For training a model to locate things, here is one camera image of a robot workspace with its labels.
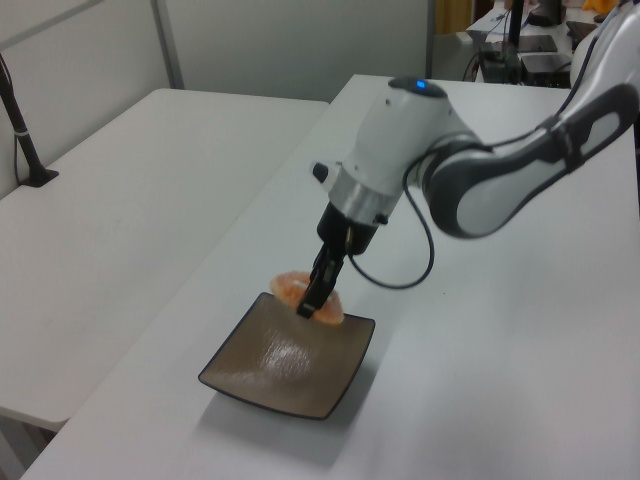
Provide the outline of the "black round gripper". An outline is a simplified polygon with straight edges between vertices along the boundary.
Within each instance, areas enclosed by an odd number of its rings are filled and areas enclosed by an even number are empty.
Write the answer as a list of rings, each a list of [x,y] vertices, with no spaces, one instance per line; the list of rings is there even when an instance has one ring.
[[[310,282],[297,306],[297,314],[311,318],[321,310],[333,293],[347,255],[361,255],[368,248],[378,230],[348,219],[334,205],[328,203],[317,225],[322,247],[310,273]]]

